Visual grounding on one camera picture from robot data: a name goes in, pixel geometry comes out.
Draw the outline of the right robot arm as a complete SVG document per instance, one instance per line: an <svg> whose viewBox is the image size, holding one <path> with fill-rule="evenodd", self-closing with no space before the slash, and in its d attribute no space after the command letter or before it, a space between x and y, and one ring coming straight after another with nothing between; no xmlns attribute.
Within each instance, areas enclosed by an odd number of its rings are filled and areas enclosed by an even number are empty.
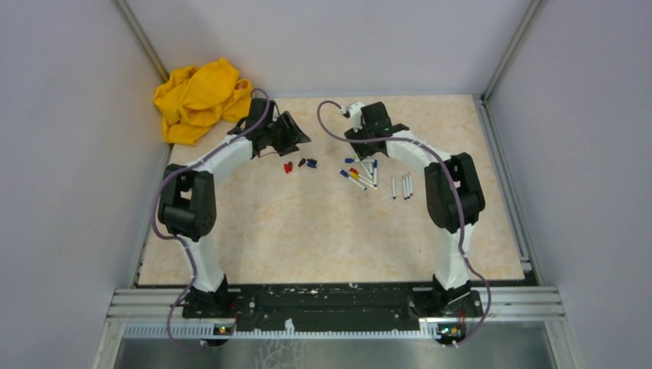
<svg viewBox="0 0 652 369"><path fill-rule="evenodd" d="M467 253L473 227L486 206L474 159L467 152L438 150L406 125L393 124L382 102L356 101L341 114L352 121L344 136L360 158L382 153L422 173L427 212L442 237L433 306L443 317L454 316L471 289Z"/></svg>

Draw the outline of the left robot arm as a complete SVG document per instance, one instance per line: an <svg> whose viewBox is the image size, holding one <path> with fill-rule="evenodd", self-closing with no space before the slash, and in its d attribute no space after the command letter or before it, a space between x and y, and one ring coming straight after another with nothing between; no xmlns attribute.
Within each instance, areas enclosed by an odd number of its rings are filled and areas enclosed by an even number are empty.
<svg viewBox="0 0 652 369"><path fill-rule="evenodd" d="M225 316L231 306L227 278L210 235L217 221L217 184L266 148L282 157L309 141L289 111L279 111L273 100L253 98L248 116L216 147L185 165L165 169L157 220L167 232L160 237L183 247L191 269L188 293L201 300L201 309L210 317Z"/></svg>

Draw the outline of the green cap marker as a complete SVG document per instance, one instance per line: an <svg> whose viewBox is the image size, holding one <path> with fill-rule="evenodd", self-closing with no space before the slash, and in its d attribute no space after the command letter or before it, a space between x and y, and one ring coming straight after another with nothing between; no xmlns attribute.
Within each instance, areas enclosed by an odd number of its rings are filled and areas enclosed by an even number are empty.
<svg viewBox="0 0 652 369"><path fill-rule="evenodd" d="M370 168L368 167L368 164L364 161L360 162L361 167L363 168L364 172L366 173L367 177L372 181L373 180L373 175L370 171Z"/></svg>

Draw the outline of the red cap marker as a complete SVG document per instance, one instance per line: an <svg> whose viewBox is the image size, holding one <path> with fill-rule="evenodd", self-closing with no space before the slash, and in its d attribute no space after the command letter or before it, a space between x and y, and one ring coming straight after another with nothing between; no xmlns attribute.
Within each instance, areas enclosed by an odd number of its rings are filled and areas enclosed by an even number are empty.
<svg viewBox="0 0 652 369"><path fill-rule="evenodd" d="M361 175L361 174L360 174L356 169L354 169L354 168L349 168L349 174L350 174L350 172L358 173L361 177L366 178L365 176Z"/></svg>

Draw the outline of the yellow cap marker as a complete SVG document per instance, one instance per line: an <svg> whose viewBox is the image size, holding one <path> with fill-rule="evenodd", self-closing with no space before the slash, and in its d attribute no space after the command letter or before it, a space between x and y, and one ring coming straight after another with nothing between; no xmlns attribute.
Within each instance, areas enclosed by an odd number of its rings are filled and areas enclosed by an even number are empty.
<svg viewBox="0 0 652 369"><path fill-rule="evenodd" d="M369 188L372 188L372 189L377 189L378 188L377 185L375 185L372 181L370 181L370 180L368 180L368 179L366 179L364 177L361 177L358 173L350 172L350 176L354 180L359 181L360 183L362 183L366 187L369 187Z"/></svg>

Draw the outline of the yellow crumpled cloth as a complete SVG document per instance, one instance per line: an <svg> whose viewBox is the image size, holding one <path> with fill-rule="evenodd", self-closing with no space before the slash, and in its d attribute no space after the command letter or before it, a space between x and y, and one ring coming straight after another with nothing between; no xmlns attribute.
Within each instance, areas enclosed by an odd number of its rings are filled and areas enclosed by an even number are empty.
<svg viewBox="0 0 652 369"><path fill-rule="evenodd" d="M253 89L226 58L176 68L152 98L164 142L196 145L220 121L238 122L248 115Z"/></svg>

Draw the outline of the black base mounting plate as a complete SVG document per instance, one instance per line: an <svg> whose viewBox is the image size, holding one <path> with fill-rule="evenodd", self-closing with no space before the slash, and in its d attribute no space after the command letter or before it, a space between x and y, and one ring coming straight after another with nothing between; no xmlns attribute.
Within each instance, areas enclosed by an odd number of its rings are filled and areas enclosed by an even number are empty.
<svg viewBox="0 0 652 369"><path fill-rule="evenodd" d="M228 284L225 299L213 304L189 293L181 303L184 318L233 318L238 332L415 331L419 319L451 319L461 323L481 317L476 291L441 304L434 282L327 284Z"/></svg>

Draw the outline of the aluminium front rail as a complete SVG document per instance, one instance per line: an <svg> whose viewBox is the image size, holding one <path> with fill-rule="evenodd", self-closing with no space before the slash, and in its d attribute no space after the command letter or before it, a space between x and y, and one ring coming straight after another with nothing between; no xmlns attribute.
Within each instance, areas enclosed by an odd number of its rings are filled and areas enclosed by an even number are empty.
<svg viewBox="0 0 652 369"><path fill-rule="evenodd" d="M191 315L174 306L175 289L114 293L107 320L129 338L226 341L229 339L425 339L463 337L490 323L562 321L555 288L475 288L463 301L434 307L428 287L394 284L239 286L225 312Z"/></svg>

